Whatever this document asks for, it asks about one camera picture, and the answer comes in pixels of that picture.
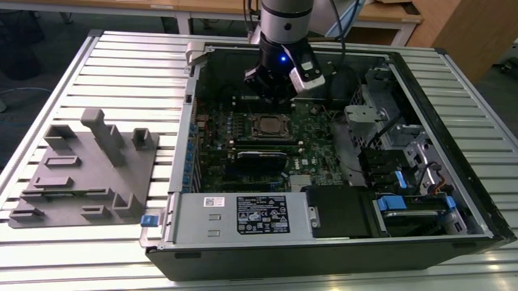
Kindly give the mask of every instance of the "black cable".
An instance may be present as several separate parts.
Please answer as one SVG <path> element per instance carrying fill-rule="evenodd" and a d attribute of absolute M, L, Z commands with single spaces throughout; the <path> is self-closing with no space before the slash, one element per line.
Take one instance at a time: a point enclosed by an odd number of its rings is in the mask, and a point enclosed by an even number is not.
<path fill-rule="evenodd" d="M 249 24 L 252 26 L 252 31 L 253 31 L 254 28 L 253 28 L 253 19 L 252 19 L 252 0 L 248 0 L 248 17 L 249 17 Z"/>
<path fill-rule="evenodd" d="M 354 1 L 354 7 L 352 9 L 352 16 L 350 16 L 350 18 L 349 18 L 349 20 L 346 22 L 345 27 L 342 28 L 341 34 L 336 36 L 334 40 L 338 40 L 338 39 L 344 38 L 345 33 L 346 33 L 348 29 L 350 28 L 352 21 L 354 20 L 354 14 L 356 14 L 356 11 L 357 11 L 357 6 L 359 6 L 359 0 Z"/>
<path fill-rule="evenodd" d="M 421 172 L 419 174 L 419 178 L 417 178 L 417 183 L 415 184 L 415 190 L 413 190 L 413 193 L 412 195 L 417 195 L 419 193 L 419 190 L 420 190 L 420 183 L 421 183 L 421 180 L 424 179 L 424 175 L 425 175 L 425 170 L 428 169 L 428 167 L 431 167 L 432 165 L 437 164 L 435 161 L 429 161 L 424 167 L 421 168 Z"/>
<path fill-rule="evenodd" d="M 372 136 L 372 138 L 368 141 L 365 147 L 369 147 L 372 142 L 388 131 L 388 129 L 391 129 L 391 127 L 397 122 L 397 120 L 400 119 L 401 116 L 403 116 L 403 113 L 399 112 L 397 115 L 388 121 L 388 123 L 385 124 L 384 128 L 381 128 L 381 130 L 377 131 L 376 134 Z"/>
<path fill-rule="evenodd" d="M 244 17 L 245 34 L 248 36 L 249 27 L 248 27 L 248 19 L 245 17 L 245 0 L 242 0 L 242 17 Z"/>
<path fill-rule="evenodd" d="M 336 24 L 337 24 L 337 35 L 341 35 L 342 29 L 341 29 L 340 15 L 337 15 L 337 9 L 336 9 L 336 4 L 333 3 L 333 0 L 329 0 L 329 4 L 330 4 L 332 12 L 333 12 L 333 17 L 336 19 Z M 345 42 L 340 41 L 340 45 L 341 45 L 341 53 L 340 53 L 340 60 L 337 62 L 337 66 L 336 66 L 337 68 L 340 68 L 342 60 L 345 58 Z"/>

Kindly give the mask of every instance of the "metal slat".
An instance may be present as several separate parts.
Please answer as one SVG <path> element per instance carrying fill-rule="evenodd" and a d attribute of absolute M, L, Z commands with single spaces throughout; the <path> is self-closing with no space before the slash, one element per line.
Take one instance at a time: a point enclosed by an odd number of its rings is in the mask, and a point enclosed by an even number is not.
<path fill-rule="evenodd" d="M 104 50 L 140 50 L 142 52 L 185 53 L 186 46 L 170 44 L 124 44 L 118 42 L 98 42 L 95 49 Z"/>
<path fill-rule="evenodd" d="M 433 80 L 453 80 L 456 81 L 455 75 L 447 72 L 427 72 L 427 71 L 416 71 L 412 72 L 413 77 L 416 79 L 433 79 Z"/>
<path fill-rule="evenodd" d="M 518 179 L 491 180 L 491 179 L 480 178 L 480 182 L 484 185 L 485 191 L 489 194 L 518 193 Z"/>
<path fill-rule="evenodd" d="M 428 99 L 433 106 L 477 107 L 475 101 L 467 98 L 429 97 Z"/>
<path fill-rule="evenodd" d="M 471 165 L 504 165 L 504 164 L 512 164 L 518 165 L 518 158 L 509 157 L 509 158 L 477 158 L 477 157 L 468 157 L 467 161 Z"/>
<path fill-rule="evenodd" d="M 116 86 L 86 86 L 73 85 L 67 91 L 69 95 L 81 96 L 121 96 L 121 97 L 182 97 L 184 88 L 142 88 Z"/>
<path fill-rule="evenodd" d="M 144 78 L 117 76 L 77 76 L 75 85 L 118 85 L 141 87 L 185 87 L 186 79 Z"/>
<path fill-rule="evenodd" d="M 58 119 L 81 119 L 82 108 L 59 108 L 55 113 Z M 138 109 L 102 109 L 104 120 L 140 120 L 178 122 L 180 110 L 138 110 Z"/>
<path fill-rule="evenodd" d="M 440 117 L 443 116 L 479 116 L 485 117 L 485 114 L 479 108 L 472 107 L 435 107 L 435 111 Z"/>
<path fill-rule="evenodd" d="M 518 178 L 518 166 L 471 166 L 479 179 Z"/>
<path fill-rule="evenodd" d="M 121 226 L 74 226 L 45 227 L 39 229 L 11 229 L 6 223 L 0 223 L 1 246 L 13 243 L 46 243 L 101 240 L 134 240 L 140 237 L 141 227 L 137 224 Z"/>
<path fill-rule="evenodd" d="M 451 128 L 448 131 L 455 139 L 503 139 L 493 129 Z"/>
<path fill-rule="evenodd" d="M 444 81 L 444 80 L 428 80 L 417 79 L 417 83 L 421 88 L 452 88 L 461 89 L 461 84 L 456 81 Z"/>
<path fill-rule="evenodd" d="M 186 78 L 182 69 L 146 69 L 146 68 L 117 68 L 86 66 L 81 70 L 81 75 L 95 76 L 140 76 L 140 77 L 168 77 Z"/>
<path fill-rule="evenodd" d="M 476 139 L 456 139 L 456 145 L 461 152 L 511 152 L 512 147 L 505 141 L 476 140 Z"/>
<path fill-rule="evenodd" d="M 503 205 L 507 203 L 518 203 L 518 191 L 507 194 L 489 193 L 489 195 L 493 203 L 496 204 L 497 209 L 500 209 L 500 207 L 503 207 Z"/>
<path fill-rule="evenodd" d="M 441 116 L 440 120 L 443 121 L 445 128 L 487 128 L 492 129 L 493 124 L 491 120 L 485 117 L 461 117 L 461 116 Z"/>
<path fill-rule="evenodd" d="M 518 229 L 518 211 L 516 210 L 500 210 L 501 216 L 512 229 Z"/>
<path fill-rule="evenodd" d="M 452 97 L 452 98 L 471 98 L 464 90 L 423 88 L 427 97 Z"/>
<path fill-rule="evenodd" d="M 177 122 L 144 122 L 144 121 L 112 121 L 120 132 L 132 132 L 133 129 L 145 128 L 153 133 L 177 133 L 180 125 Z M 74 132 L 89 132 L 79 121 L 53 121 L 51 124 L 66 124 Z"/>
<path fill-rule="evenodd" d="M 102 50 L 94 49 L 89 56 L 98 58 L 124 58 L 124 59 L 177 59 L 185 60 L 185 53 L 168 52 L 141 52 L 137 50 Z"/>
<path fill-rule="evenodd" d="M 424 65 L 424 64 L 407 64 L 408 69 L 412 71 L 413 76 L 419 72 L 436 72 L 436 73 L 451 73 L 448 67 L 441 65 Z"/>
<path fill-rule="evenodd" d="M 152 37 L 152 36 L 118 36 L 118 35 L 102 35 L 98 39 L 100 42 L 132 42 L 140 44 L 177 44 L 176 39 Z"/>
<path fill-rule="evenodd" d="M 138 242 L 82 242 L 81 244 L 0 246 L 6 255 L 0 260 L 0 269 L 7 267 L 43 267 L 81 264 L 138 264 L 148 263 Z"/>
<path fill-rule="evenodd" d="M 173 68 L 184 69 L 185 61 L 153 60 L 153 59 L 117 59 L 117 58 L 87 58 L 86 65 L 102 67 L 134 67 L 134 68 Z"/>
<path fill-rule="evenodd" d="M 180 110 L 184 105 L 182 98 L 128 98 L 101 96 L 65 96 L 61 106 L 67 107 L 98 107 L 108 108 L 138 108 L 138 109 L 173 109 Z"/>

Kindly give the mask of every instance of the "wooden table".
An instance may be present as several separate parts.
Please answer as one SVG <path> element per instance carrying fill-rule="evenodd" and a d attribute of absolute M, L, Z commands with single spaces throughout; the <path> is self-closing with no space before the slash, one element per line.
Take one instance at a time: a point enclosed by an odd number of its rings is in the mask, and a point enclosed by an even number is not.
<path fill-rule="evenodd" d="M 192 34 L 192 19 L 242 20 L 241 0 L 0 0 L 0 8 L 174 17 L 182 35 Z M 363 7 L 353 26 L 396 30 L 391 45 L 403 46 L 419 23 L 421 16 L 407 14 L 400 5 L 372 3 Z"/>

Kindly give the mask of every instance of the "warning label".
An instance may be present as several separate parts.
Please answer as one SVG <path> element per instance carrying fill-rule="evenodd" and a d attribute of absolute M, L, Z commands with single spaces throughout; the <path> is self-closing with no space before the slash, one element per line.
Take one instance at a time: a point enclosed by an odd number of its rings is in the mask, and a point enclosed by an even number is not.
<path fill-rule="evenodd" d="M 241 235 L 288 233 L 285 196 L 237 197 L 237 232 Z"/>

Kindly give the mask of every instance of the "motherboard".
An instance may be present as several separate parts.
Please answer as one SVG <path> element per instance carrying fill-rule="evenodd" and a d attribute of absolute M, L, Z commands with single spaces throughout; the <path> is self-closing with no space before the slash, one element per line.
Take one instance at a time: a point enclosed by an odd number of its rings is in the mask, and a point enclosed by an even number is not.
<path fill-rule="evenodd" d="M 342 185 L 330 130 L 338 112 L 309 101 L 294 101 L 276 113 L 253 103 L 208 106 L 201 104 L 197 115 L 201 192 L 297 192 L 312 184 Z"/>

